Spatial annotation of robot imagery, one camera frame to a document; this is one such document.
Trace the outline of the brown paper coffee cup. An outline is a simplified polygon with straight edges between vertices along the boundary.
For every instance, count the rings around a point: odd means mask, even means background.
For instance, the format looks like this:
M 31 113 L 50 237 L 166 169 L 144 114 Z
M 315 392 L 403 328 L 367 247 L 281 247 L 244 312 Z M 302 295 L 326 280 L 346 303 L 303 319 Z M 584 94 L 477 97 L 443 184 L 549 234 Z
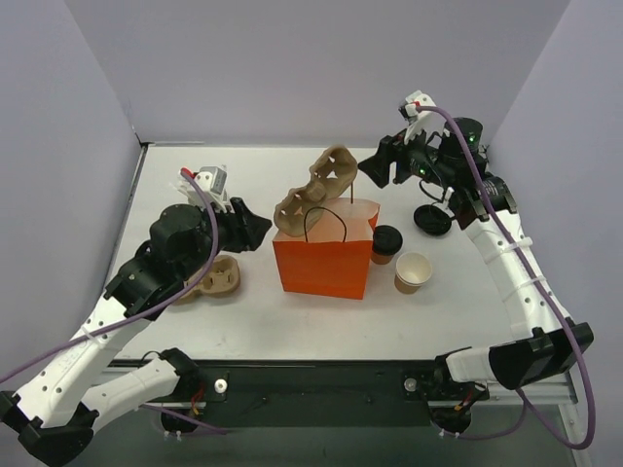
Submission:
M 395 256 L 397 250 L 393 249 L 383 249 L 373 246 L 371 261 L 377 265 L 386 265 L 388 264 Z

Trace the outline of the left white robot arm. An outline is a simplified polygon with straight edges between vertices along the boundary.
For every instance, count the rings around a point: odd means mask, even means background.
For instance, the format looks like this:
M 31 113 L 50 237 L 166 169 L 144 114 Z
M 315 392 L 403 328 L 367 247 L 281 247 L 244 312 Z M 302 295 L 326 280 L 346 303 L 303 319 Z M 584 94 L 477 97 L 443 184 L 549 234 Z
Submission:
M 2 392 L 1 421 L 30 455 L 47 466 L 64 466 L 123 414 L 165 396 L 194 395 L 199 367 L 177 348 L 157 352 L 149 363 L 100 387 L 94 382 L 216 254 L 261 246 L 271 221 L 252 213 L 241 198 L 233 198 L 232 206 L 219 213 L 183 203 L 167 207 L 67 347 L 20 389 Z

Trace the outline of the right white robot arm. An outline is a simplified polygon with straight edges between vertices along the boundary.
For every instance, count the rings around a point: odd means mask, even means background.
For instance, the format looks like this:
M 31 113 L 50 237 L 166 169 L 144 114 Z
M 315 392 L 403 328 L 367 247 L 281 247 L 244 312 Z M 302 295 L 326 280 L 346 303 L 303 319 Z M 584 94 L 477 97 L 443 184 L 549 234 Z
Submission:
M 438 146 L 432 146 L 425 131 L 411 141 L 399 132 L 384 137 L 376 153 L 358 165 L 380 188 L 418 176 L 451 190 L 449 208 L 479 251 L 504 304 L 513 340 L 442 356 L 431 383 L 445 397 L 472 381 L 495 381 L 515 390 L 563 374 L 576 363 L 570 340 L 581 350 L 594 340 L 590 326 L 575 323 L 554 297 L 531 252 L 515 199 L 506 183 L 488 171 L 480 147 L 482 124 L 470 118 L 456 123 L 473 163 L 467 162 L 457 135 L 445 125 Z

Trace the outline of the brown pulp cup carrier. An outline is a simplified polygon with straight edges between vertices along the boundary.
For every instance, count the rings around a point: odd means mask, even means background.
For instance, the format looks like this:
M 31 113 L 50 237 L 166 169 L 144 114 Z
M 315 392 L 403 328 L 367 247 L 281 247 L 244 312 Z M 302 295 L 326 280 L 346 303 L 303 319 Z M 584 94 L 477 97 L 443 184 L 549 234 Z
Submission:
M 354 182 L 357 161 L 343 145 L 327 148 L 310 166 L 310 180 L 299 188 L 292 188 L 275 206 L 277 229 L 292 237 L 309 234 L 323 215 L 322 207 L 329 200 L 339 198 Z

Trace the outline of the orange paper bag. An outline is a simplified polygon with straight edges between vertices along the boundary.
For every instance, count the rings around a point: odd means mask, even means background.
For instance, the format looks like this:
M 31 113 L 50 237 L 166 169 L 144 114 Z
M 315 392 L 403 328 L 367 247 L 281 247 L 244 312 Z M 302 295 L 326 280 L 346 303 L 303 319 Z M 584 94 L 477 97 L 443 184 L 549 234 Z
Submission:
M 335 198 L 304 236 L 277 230 L 275 260 L 283 290 L 361 300 L 372 255 L 380 205 L 369 199 Z

